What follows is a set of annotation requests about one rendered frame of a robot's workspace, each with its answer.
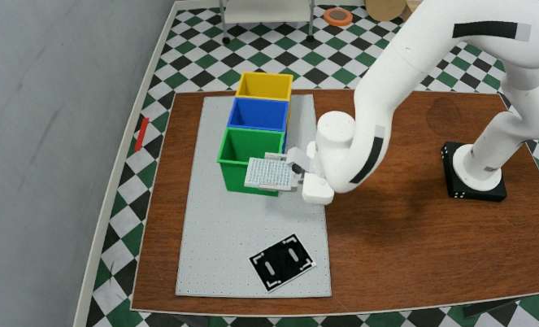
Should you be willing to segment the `yellow open-top bin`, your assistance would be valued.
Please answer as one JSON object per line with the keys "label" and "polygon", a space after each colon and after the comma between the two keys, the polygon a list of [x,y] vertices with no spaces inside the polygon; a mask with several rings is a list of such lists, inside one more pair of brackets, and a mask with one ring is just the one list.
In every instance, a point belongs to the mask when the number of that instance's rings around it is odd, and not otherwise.
{"label": "yellow open-top bin", "polygon": [[289,101],[292,80],[293,75],[243,72],[236,98]]}

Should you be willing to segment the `blue bin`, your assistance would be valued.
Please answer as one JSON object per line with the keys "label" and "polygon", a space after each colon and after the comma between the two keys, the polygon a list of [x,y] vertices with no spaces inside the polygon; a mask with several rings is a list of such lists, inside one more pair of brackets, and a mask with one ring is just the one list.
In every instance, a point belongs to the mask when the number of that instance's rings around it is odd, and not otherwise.
{"label": "blue bin", "polygon": [[288,107],[289,101],[235,97],[227,127],[285,132],[282,145],[284,154]]}

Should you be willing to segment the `green open-top bin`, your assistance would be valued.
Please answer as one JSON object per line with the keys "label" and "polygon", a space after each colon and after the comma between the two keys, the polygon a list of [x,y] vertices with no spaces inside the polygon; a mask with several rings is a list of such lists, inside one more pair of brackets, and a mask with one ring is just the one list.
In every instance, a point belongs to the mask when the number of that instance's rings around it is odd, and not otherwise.
{"label": "green open-top bin", "polygon": [[226,127],[220,152],[220,163],[227,191],[278,197],[279,190],[260,190],[244,186],[250,157],[264,159],[265,152],[281,153],[285,132]]}

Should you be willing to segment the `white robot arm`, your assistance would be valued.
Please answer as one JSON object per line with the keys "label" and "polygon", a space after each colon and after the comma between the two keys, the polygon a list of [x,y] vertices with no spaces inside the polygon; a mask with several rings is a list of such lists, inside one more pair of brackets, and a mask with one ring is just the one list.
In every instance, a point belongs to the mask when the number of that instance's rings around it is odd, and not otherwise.
{"label": "white robot arm", "polygon": [[423,0],[357,84],[355,121],[342,111],[323,114],[313,158],[295,146],[286,164],[326,177],[336,192],[352,190],[384,157],[394,109],[461,41],[502,61],[502,92],[521,116],[497,114],[454,153],[464,184],[496,187],[500,167],[528,139],[539,140],[539,0]]}

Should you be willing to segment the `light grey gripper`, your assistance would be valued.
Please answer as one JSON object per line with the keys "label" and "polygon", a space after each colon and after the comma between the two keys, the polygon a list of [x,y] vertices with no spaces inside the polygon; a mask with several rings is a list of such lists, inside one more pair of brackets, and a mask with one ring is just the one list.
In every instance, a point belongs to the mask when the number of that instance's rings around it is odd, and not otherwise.
{"label": "light grey gripper", "polygon": [[[315,150],[315,141],[308,144],[306,154],[313,158]],[[287,154],[265,152],[265,159],[286,159]],[[316,173],[302,170],[301,178],[292,178],[291,186],[276,185],[273,183],[259,182],[260,190],[282,190],[295,192],[298,190],[298,183],[303,184],[302,196],[309,203],[330,203],[333,199],[334,190],[332,190],[325,177],[320,177]]]}

